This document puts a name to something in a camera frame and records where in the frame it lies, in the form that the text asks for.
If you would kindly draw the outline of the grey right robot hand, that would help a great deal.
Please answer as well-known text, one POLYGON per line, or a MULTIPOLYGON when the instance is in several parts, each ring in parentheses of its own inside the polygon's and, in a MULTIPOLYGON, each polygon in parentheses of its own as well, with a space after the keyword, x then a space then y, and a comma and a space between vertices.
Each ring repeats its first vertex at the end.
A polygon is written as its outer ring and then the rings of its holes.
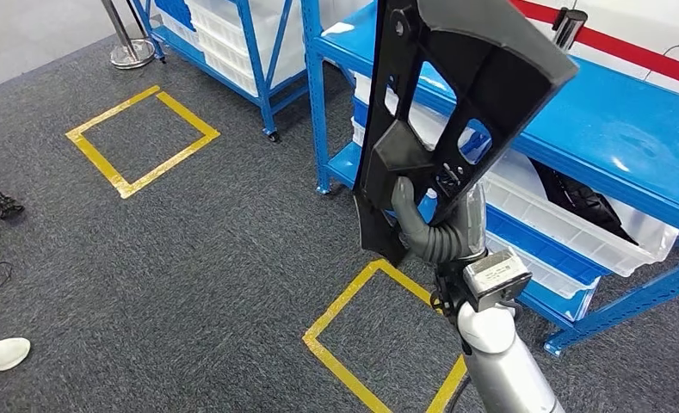
POLYGON ((486 250, 486 204, 481 182, 464 195, 443 221, 431 226, 418 212, 412 181, 400 176, 392 193, 392 209, 409 250, 426 262, 472 259, 486 250))

